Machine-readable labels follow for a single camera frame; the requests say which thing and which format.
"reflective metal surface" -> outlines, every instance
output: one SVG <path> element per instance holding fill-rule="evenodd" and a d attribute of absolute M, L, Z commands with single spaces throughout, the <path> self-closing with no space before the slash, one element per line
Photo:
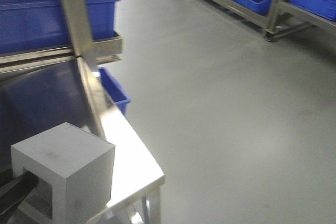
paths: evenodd
<path fill-rule="evenodd" d="M 164 183 L 161 168 L 83 59 L 30 71 L 10 79 L 13 72 L 0 74 L 1 167 L 11 163 L 10 145 L 69 122 L 96 135 L 103 133 L 116 146 L 111 200 L 88 223 L 104 223 L 115 212 L 159 190 Z M 159 211 L 150 214 L 149 210 L 148 217 L 160 223 L 159 196 L 147 200 L 152 202 L 151 209 Z"/>
<path fill-rule="evenodd" d="M 0 169 L 11 164 L 12 144 L 61 123 L 99 134 L 76 60 L 1 81 L 0 122 Z"/>
<path fill-rule="evenodd" d="M 76 56 L 84 57 L 92 72 L 98 72 L 93 35 L 85 0 L 61 0 Z"/>
<path fill-rule="evenodd" d="M 117 34 L 112 38 L 95 40 L 93 46 L 99 54 L 97 61 L 100 61 L 101 59 L 105 59 L 108 56 L 114 56 L 122 53 L 122 38 Z M 41 60 L 47 57 L 50 58 L 56 56 L 58 56 L 58 58 L 66 58 L 67 56 L 73 55 L 75 55 L 75 52 L 73 48 L 69 46 L 44 48 L 38 51 L 24 51 L 13 54 L 2 54 L 0 55 L 0 67 L 2 68 L 2 65 L 9 64 L 10 62 L 20 62 L 30 59 Z"/>

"shelf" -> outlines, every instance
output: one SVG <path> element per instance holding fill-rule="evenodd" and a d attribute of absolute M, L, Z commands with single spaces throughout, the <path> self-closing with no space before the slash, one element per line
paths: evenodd
<path fill-rule="evenodd" d="M 300 7 L 291 5 L 290 3 L 281 2 L 279 3 L 278 8 L 297 16 L 303 19 L 304 21 L 310 22 L 326 31 L 332 33 L 336 31 L 336 22 L 322 18 L 314 13 L 310 13 L 306 10 L 303 10 Z"/>
<path fill-rule="evenodd" d="M 96 59 L 98 63 L 101 63 L 102 61 L 105 63 L 109 58 L 111 59 L 109 62 L 111 62 L 113 59 L 116 59 L 115 55 L 122 53 L 122 37 L 117 34 L 117 36 L 109 39 L 96 40 L 93 43 L 93 46 L 100 55 L 100 57 Z M 62 56 L 68 57 L 73 55 L 75 55 L 73 48 L 68 46 L 40 49 L 29 52 L 16 52 L 15 54 L 0 55 L 0 65 L 27 60 L 38 60 L 48 57 L 61 58 Z"/>
<path fill-rule="evenodd" d="M 232 11 L 233 13 L 238 14 L 239 16 L 256 24 L 257 26 L 260 26 L 261 28 L 266 27 L 267 20 L 268 20 L 267 17 L 259 15 L 253 12 L 252 10 L 245 8 L 232 0 L 212 0 L 212 1 Z"/>

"metal cart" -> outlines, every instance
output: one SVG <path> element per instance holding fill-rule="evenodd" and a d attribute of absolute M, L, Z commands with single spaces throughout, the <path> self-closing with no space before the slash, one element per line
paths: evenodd
<path fill-rule="evenodd" d="M 284 20 L 284 16 L 287 16 L 287 18 L 297 17 L 300 20 L 303 20 L 303 23 L 298 26 L 293 26 L 277 31 L 276 26 L 281 24 L 281 22 Z M 269 19 L 268 26 L 266 27 L 265 38 L 267 41 L 272 41 L 275 36 L 282 37 L 307 27 L 311 27 L 312 25 L 318 26 L 331 33 L 336 31 L 336 22 L 327 20 L 314 13 L 310 13 L 304 9 L 301 9 L 300 7 L 286 2 L 285 0 L 278 0 Z"/>
<path fill-rule="evenodd" d="M 212 0 L 224 8 L 232 11 L 233 13 L 238 14 L 239 16 L 245 18 L 246 20 L 256 24 L 261 27 L 265 32 L 265 39 L 267 41 L 272 41 L 273 35 L 279 31 L 276 29 L 277 25 L 282 24 L 285 20 L 293 17 L 292 14 L 297 14 L 297 7 L 293 7 L 290 4 L 284 2 L 284 0 L 272 0 L 269 12 L 267 15 L 260 15 L 236 2 L 233 0 Z M 281 10 L 288 10 L 288 13 L 281 13 Z M 305 11 L 300 11 L 300 15 L 306 15 Z M 330 22 L 324 20 L 323 23 L 329 24 Z M 310 27 L 311 24 L 304 22 L 298 26 L 291 27 L 289 29 L 281 31 L 279 35 L 285 35 L 288 33 L 293 33 Z"/>

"table leg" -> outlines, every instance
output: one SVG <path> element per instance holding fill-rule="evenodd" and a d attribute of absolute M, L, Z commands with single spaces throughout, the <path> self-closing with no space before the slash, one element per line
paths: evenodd
<path fill-rule="evenodd" d="M 145 224 L 161 223 L 160 189 L 149 192 L 142 198 Z"/>

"epoxy floor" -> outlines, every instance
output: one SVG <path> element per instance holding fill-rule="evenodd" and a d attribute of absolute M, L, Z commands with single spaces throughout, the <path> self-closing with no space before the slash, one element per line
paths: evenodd
<path fill-rule="evenodd" d="M 336 223 L 335 35 L 269 43 L 208 0 L 122 0 L 116 28 L 163 224 Z"/>

